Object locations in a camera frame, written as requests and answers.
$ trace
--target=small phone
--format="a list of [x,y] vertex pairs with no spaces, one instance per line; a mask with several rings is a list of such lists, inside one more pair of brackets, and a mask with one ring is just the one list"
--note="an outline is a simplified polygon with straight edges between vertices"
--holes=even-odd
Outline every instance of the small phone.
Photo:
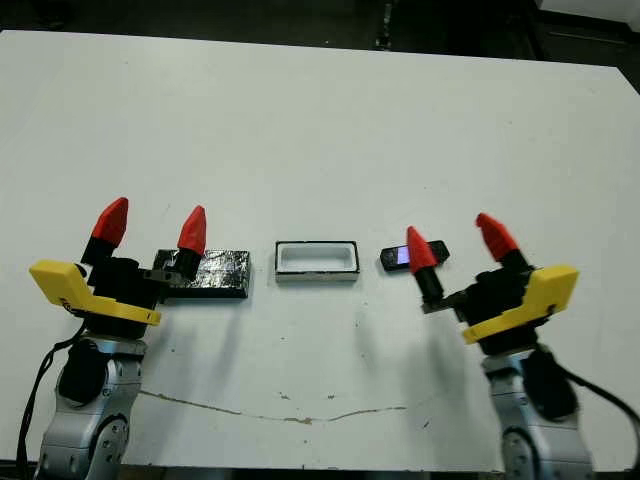
[[[442,240],[434,240],[428,243],[438,265],[449,258],[449,249]],[[382,263],[382,268],[387,272],[409,268],[409,247],[402,245],[400,247],[383,248],[380,252],[380,263]]]

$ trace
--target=yellow bracket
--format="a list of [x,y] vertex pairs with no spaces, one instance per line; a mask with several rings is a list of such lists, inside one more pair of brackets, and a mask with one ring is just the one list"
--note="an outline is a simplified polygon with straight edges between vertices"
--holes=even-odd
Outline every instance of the yellow bracket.
[[534,270],[522,305],[469,327],[462,335],[467,343],[475,343],[490,335],[560,312],[567,308],[577,280],[578,271],[568,265]]
[[73,263],[40,260],[29,272],[54,305],[149,325],[160,323],[160,312],[116,302],[114,298],[93,295]]

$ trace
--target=table surface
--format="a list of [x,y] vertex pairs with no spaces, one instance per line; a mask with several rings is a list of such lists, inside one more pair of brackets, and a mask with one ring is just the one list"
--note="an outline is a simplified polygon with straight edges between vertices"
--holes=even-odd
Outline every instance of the table surface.
[[[477,346],[382,271],[416,225],[452,253],[448,291],[493,268],[474,226],[581,271],[539,329],[568,368],[640,408],[635,295],[640,101],[613,68],[44,32],[0,34],[0,456],[50,345],[78,326],[27,273],[79,260],[130,199],[119,254],[150,265],[194,205],[208,246],[249,250],[247,300],[172,302],[146,342],[125,461],[344,469],[501,468]],[[355,283],[275,282],[277,240],[355,240]],[[42,384],[36,458],[66,355]],[[580,392],[599,469],[631,430]]]

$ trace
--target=dark background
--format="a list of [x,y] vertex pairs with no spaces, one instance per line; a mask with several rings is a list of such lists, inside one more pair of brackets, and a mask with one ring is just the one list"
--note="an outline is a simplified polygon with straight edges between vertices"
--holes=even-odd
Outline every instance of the dark background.
[[613,65],[640,91],[639,34],[533,0],[0,0],[3,28]]

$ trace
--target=red fingertip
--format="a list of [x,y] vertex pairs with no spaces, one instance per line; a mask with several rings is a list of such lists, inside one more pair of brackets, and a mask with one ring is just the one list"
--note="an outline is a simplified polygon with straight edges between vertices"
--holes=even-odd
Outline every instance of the red fingertip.
[[207,217],[204,208],[198,205],[193,209],[187,221],[182,226],[178,248],[193,250],[198,255],[204,254],[204,247],[207,237]]
[[486,213],[478,215],[476,225],[480,227],[484,243],[495,261],[499,262],[507,253],[518,250],[518,244],[507,227]]
[[129,200],[125,197],[118,198],[100,214],[91,236],[109,242],[115,247],[120,245],[127,229],[128,211]]
[[411,273],[416,273],[424,267],[435,267],[438,264],[427,241],[412,226],[407,228],[407,246]]

